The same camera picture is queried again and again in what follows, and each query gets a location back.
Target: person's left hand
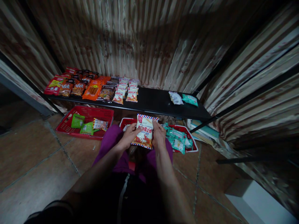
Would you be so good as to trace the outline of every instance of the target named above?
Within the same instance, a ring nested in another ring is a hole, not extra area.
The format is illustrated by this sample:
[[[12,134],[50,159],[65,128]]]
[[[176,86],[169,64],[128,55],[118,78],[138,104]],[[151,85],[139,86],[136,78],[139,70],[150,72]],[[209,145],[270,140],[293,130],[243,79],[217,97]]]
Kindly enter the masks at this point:
[[[137,128],[136,129],[136,124],[137,123],[133,123],[131,124],[127,130],[124,133],[124,136],[121,138],[121,140],[118,142],[118,146],[122,149],[122,150],[126,150],[130,147],[131,142],[134,140],[134,138],[136,137],[136,135],[142,131],[141,128]]]

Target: white stripe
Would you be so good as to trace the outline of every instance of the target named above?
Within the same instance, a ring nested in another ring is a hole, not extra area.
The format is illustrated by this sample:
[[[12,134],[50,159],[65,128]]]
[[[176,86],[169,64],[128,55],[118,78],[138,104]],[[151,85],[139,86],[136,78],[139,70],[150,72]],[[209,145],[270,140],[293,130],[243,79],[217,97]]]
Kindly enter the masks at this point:
[[[127,175],[126,179],[125,179],[125,184],[121,190],[121,194],[119,196],[119,201],[118,201],[118,210],[117,210],[117,223],[121,224],[121,209],[122,209],[122,200],[124,197],[124,194],[126,192],[126,188],[127,188],[127,183],[128,183],[128,179],[130,177],[130,174]]]

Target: purple pants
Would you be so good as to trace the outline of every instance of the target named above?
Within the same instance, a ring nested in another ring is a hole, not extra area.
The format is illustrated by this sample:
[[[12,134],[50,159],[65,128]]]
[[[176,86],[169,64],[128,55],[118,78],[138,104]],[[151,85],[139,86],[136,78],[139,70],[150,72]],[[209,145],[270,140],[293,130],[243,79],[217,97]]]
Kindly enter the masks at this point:
[[[122,138],[124,132],[121,130],[121,128],[118,125],[112,125],[108,130],[106,131],[104,138],[102,140],[100,152],[97,155],[95,161],[93,162],[93,166],[101,159],[103,158],[106,153],[112,149]],[[166,143],[166,149],[168,151],[170,160],[172,162],[172,147],[168,139],[165,140]],[[138,165],[135,169],[135,172],[131,169],[129,169],[129,156],[126,151],[124,151],[123,155],[119,159],[118,163],[113,168],[112,172],[116,173],[129,173],[132,175],[138,175],[139,178],[148,185],[155,185],[157,184],[158,177],[157,177],[157,164],[156,164],[156,155],[155,150],[151,150],[146,155],[146,161],[142,164]]]

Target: person's right hand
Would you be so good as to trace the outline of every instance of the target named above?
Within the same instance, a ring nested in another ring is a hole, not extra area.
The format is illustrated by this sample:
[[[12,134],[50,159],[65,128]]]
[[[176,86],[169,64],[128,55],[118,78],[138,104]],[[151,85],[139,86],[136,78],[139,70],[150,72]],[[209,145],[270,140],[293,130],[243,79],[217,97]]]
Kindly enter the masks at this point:
[[[165,138],[166,138],[166,130],[157,122],[157,120],[153,119],[154,126],[154,134],[152,144],[155,149],[166,148]]]

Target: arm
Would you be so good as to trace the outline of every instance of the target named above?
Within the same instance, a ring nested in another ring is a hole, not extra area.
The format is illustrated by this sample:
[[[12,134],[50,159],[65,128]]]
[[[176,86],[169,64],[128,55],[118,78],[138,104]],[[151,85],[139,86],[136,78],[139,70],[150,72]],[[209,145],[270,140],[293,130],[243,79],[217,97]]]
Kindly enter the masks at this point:
[[[166,150],[166,131],[156,120],[153,121],[153,125],[153,145],[156,151],[157,174],[169,220],[171,223],[195,223],[193,214],[174,174],[171,160]]]
[[[62,200],[69,202],[75,209],[80,206],[82,195],[100,186],[115,167],[124,151],[129,148],[135,136],[141,131],[131,124],[122,139],[93,167],[86,171],[63,196]]]

